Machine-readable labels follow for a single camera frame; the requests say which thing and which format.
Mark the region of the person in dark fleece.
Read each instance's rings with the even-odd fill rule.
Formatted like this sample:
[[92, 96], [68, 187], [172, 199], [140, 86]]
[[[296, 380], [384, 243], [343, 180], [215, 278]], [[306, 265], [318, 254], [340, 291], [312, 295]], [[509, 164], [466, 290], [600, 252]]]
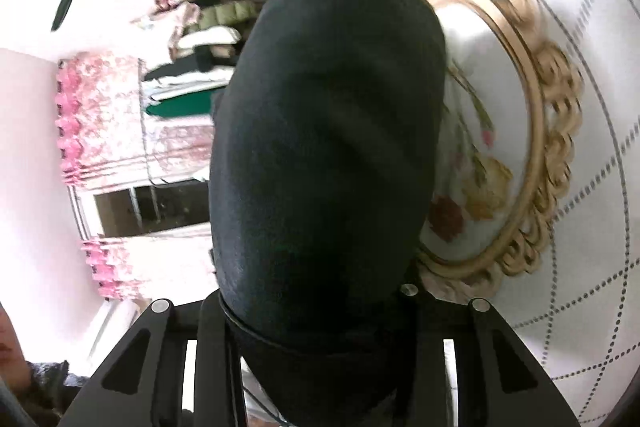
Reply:
[[4, 308], [0, 336], [1, 380], [37, 426], [57, 426], [89, 378], [73, 374], [67, 361], [27, 361]]

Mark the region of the white patterned square cloth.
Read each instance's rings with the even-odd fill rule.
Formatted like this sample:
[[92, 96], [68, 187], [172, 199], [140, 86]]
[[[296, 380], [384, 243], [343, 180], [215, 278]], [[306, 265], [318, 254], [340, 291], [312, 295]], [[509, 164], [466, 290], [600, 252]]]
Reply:
[[639, 0], [427, 0], [447, 80], [424, 287], [489, 301], [583, 426], [639, 394]]

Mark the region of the clothes rack with garments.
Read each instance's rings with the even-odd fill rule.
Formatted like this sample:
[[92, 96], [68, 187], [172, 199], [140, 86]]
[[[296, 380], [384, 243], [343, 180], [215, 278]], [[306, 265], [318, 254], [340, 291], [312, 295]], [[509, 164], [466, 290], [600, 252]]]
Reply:
[[153, 0], [141, 31], [144, 113], [176, 120], [213, 113], [267, 0]]

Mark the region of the pink curtain wardrobe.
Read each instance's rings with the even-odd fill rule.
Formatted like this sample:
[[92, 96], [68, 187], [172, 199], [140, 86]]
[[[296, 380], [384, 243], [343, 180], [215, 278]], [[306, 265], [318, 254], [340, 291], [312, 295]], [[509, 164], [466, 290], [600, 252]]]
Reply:
[[[206, 187], [214, 126], [204, 117], [173, 124], [145, 114], [143, 64], [113, 53], [80, 52], [58, 64], [58, 149], [65, 184], [80, 196], [156, 194], [181, 182]], [[91, 232], [82, 242], [99, 293], [107, 299], [174, 303], [217, 287], [207, 217], [175, 207], [157, 232]]]

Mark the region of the black leather jacket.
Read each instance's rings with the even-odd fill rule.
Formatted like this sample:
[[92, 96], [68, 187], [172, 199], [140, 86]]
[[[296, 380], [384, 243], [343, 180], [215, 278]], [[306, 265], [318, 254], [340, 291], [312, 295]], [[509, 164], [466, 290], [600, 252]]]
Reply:
[[269, 0], [216, 110], [209, 211], [239, 351], [297, 426], [389, 426], [446, 51], [425, 0]]

